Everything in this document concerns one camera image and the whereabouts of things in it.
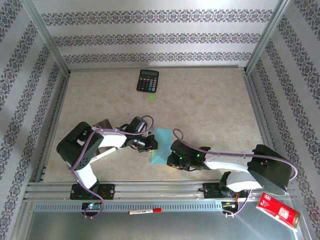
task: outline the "calculator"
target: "calculator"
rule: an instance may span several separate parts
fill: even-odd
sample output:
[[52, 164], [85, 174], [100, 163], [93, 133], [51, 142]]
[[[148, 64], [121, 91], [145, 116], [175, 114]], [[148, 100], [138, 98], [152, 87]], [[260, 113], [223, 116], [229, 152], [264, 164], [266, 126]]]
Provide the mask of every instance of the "calculator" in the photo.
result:
[[146, 93], [155, 93], [157, 91], [159, 81], [159, 72], [153, 70], [142, 69], [138, 79], [136, 90]]

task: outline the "red cardboard box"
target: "red cardboard box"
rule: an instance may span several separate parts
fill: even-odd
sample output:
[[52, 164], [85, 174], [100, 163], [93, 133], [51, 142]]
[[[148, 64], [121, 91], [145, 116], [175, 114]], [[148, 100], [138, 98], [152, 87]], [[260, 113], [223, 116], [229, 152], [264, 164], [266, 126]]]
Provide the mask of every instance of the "red cardboard box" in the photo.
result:
[[297, 227], [300, 220], [300, 213], [274, 197], [263, 193], [256, 208], [286, 225], [288, 228], [291, 228], [293, 231], [298, 231]]

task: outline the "damask wall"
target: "damask wall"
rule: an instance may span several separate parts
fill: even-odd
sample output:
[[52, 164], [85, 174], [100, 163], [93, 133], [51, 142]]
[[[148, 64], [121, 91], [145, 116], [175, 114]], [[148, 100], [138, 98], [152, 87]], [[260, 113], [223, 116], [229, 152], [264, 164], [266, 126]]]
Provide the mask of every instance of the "damask wall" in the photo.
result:
[[65, 76], [18, 0], [0, 0], [0, 240], [10, 239]]
[[298, 168], [295, 190], [320, 239], [320, 1], [293, 0], [251, 73], [276, 150]]
[[71, 70], [244, 67], [278, 0], [35, 0]]

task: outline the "marker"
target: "marker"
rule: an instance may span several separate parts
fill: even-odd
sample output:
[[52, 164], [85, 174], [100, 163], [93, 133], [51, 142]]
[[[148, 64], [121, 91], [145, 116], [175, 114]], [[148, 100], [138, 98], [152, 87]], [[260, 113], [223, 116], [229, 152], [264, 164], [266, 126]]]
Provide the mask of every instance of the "marker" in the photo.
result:
[[161, 213], [161, 208], [150, 208], [150, 209], [140, 209], [140, 210], [130, 210], [129, 214], [152, 214], [152, 213]]

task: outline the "blue paper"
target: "blue paper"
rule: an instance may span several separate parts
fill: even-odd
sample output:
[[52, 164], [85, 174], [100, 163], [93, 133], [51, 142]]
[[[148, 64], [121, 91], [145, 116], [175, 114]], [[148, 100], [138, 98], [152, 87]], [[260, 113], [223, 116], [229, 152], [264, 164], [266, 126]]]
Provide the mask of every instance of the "blue paper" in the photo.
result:
[[155, 128], [153, 134], [158, 142], [158, 150], [152, 152], [151, 164], [166, 165], [171, 154], [172, 129]]

